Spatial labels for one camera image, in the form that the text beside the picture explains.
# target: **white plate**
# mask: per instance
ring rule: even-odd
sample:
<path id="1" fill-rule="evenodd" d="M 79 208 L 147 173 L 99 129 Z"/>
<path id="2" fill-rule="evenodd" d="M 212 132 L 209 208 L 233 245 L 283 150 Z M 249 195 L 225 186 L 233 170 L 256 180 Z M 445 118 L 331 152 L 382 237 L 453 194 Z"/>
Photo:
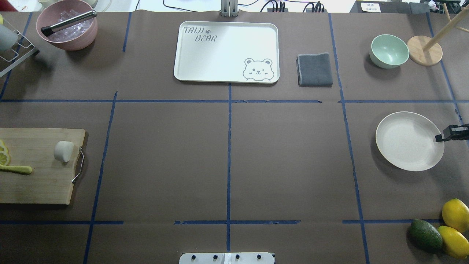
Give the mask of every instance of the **white plate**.
<path id="1" fill-rule="evenodd" d="M 180 81 L 274 83 L 279 33 L 270 23 L 186 21 L 179 26 L 174 76 Z"/>
<path id="2" fill-rule="evenodd" d="M 443 156 L 445 144 L 436 142 L 441 134 L 426 117 L 412 112 L 386 116 L 376 129 L 376 144 L 390 163 L 407 171 L 424 171 Z"/>

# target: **white tray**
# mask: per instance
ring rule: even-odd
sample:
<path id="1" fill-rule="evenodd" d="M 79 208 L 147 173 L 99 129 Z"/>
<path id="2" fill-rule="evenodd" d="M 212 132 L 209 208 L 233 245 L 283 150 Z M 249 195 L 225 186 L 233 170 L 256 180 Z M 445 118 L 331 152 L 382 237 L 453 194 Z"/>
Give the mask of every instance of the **white tray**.
<path id="1" fill-rule="evenodd" d="M 279 33 L 270 23 L 185 21 L 179 26 L 174 76 L 180 81 L 274 83 Z"/>

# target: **green bowl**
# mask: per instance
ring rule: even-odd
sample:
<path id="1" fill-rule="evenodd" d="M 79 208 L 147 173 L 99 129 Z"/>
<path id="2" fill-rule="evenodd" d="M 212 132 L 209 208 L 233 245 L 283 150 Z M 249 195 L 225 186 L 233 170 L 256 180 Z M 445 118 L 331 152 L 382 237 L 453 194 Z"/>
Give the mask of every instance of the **green bowl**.
<path id="1" fill-rule="evenodd" d="M 379 35 L 371 42 L 370 58 L 381 68 L 395 68 L 409 59 L 409 48 L 396 36 Z"/>

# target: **round plate rim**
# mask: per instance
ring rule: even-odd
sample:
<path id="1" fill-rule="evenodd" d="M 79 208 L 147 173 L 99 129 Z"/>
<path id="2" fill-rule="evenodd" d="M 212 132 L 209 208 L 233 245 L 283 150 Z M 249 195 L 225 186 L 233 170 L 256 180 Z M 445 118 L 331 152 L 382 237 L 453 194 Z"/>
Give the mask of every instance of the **round plate rim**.
<path id="1" fill-rule="evenodd" d="M 375 142 L 376 142 L 376 146 L 378 147 L 379 152 L 383 155 L 383 157 L 384 157 L 389 163 L 391 163 L 392 165 L 394 165 L 394 166 L 396 166 L 396 167 L 398 167 L 398 168 L 400 168 L 400 169 L 406 170 L 406 171 L 425 171 L 425 170 L 428 170 L 428 169 L 434 167 L 434 166 L 435 166 L 436 164 L 438 164 L 438 162 L 441 160 L 441 158 L 442 158 L 442 156 L 443 156 L 443 153 L 444 153 L 444 151 L 445 151 L 445 145 L 444 145 L 443 143 L 441 144 L 441 145 L 442 145 L 442 151 L 441 151 L 440 157 L 438 158 L 438 161 L 437 161 L 434 165 L 432 165 L 431 167 L 428 167 L 428 168 L 426 168 L 426 169 L 416 169 L 416 170 L 415 170 L 415 169 L 412 170 L 412 169 L 409 169 L 409 168 L 405 168 L 405 166 L 400 166 L 399 164 L 395 164 L 395 163 L 391 162 L 391 161 L 388 159 L 388 157 L 386 157 L 386 155 L 383 153 L 383 150 L 379 147 L 379 144 L 378 144 L 378 130 L 379 130 L 379 127 L 381 126 L 381 124 L 382 124 L 386 119 L 388 119 L 390 116 L 398 115 L 398 114 L 402 114 L 402 113 L 408 113 L 408 114 L 413 114 L 413 115 L 416 115 L 416 116 L 423 117 L 423 118 L 424 118 L 425 120 L 427 120 L 430 124 L 432 124 L 433 127 L 435 127 L 436 131 L 438 131 L 438 133 L 435 134 L 435 135 L 438 135 L 438 134 L 440 133 L 440 130 L 438 129 L 438 127 L 437 127 L 431 120 L 429 120 L 428 118 L 426 118 L 426 117 L 424 117 L 424 116 L 422 116 L 422 115 L 420 115 L 420 114 L 418 114 L 418 113 L 414 113 L 414 112 L 410 112 L 410 111 L 394 112 L 394 113 L 392 113 L 392 114 L 387 115 L 385 118 L 383 118 L 383 119 L 379 122 L 378 126 L 376 127 L 376 131 L 375 131 Z"/>

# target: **gray towel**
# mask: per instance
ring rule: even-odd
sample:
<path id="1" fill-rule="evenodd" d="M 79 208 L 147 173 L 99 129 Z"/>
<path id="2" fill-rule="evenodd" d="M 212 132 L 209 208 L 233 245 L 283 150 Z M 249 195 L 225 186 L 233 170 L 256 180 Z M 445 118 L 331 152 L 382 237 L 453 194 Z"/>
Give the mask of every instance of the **gray towel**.
<path id="1" fill-rule="evenodd" d="M 300 54 L 296 62 L 300 86 L 332 86 L 329 53 Z"/>

